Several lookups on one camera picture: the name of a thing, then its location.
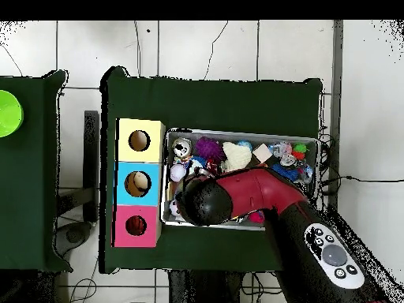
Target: white button panel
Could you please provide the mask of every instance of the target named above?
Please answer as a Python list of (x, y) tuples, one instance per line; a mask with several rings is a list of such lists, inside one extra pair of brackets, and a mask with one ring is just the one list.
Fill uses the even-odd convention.
[[(320, 229), (322, 234), (316, 234), (316, 229)], [(350, 256), (350, 254), (346, 251), (344, 245), (339, 241), (337, 236), (328, 229), (325, 225), (319, 223), (313, 223), (307, 227), (305, 230), (305, 243), (308, 246), (310, 252), (316, 258), (317, 262), (323, 268), (327, 277), (337, 286), (346, 289), (357, 289), (361, 287), (365, 283), (365, 277), (359, 268), (359, 266), (355, 263), (354, 259)], [(347, 262), (342, 266), (332, 266), (327, 264), (322, 257), (322, 252), (327, 245), (337, 245), (343, 248), (346, 251), (346, 256), (348, 258)], [(356, 269), (357, 273), (352, 274), (355, 271), (352, 270), (352, 267)]]

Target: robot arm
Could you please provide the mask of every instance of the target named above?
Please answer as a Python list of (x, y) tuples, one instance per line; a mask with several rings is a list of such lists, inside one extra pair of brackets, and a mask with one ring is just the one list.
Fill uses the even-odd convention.
[(300, 189), (267, 168), (194, 176), (176, 199), (184, 219), (198, 226), (263, 210), (280, 251), (284, 271), (277, 276), (288, 303), (387, 303)]

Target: white plush toy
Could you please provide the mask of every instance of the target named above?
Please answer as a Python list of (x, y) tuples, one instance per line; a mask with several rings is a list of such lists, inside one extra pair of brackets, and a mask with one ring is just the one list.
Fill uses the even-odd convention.
[(220, 164), (223, 172), (245, 168), (251, 161), (252, 153), (246, 146), (224, 142), (223, 150), (227, 157), (227, 160)]

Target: green table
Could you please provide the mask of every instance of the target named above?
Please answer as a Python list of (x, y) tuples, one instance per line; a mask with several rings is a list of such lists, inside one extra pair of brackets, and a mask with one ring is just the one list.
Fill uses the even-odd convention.
[(317, 138), (319, 79), (231, 82), (131, 78), (122, 67), (101, 81), (100, 271), (175, 268), (223, 271), (281, 270), (263, 231), (164, 226), (153, 249), (112, 248), (111, 206), (116, 118), (160, 120), (173, 127)]
[(0, 268), (71, 271), (53, 249), (56, 223), (58, 90), (65, 72), (0, 77), (24, 109), (24, 122), (0, 138)]

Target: green bowl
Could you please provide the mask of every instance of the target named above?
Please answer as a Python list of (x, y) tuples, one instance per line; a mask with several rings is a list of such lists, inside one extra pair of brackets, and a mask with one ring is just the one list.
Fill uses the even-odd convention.
[(24, 112), (17, 98), (0, 90), (0, 137), (14, 133), (24, 119)]

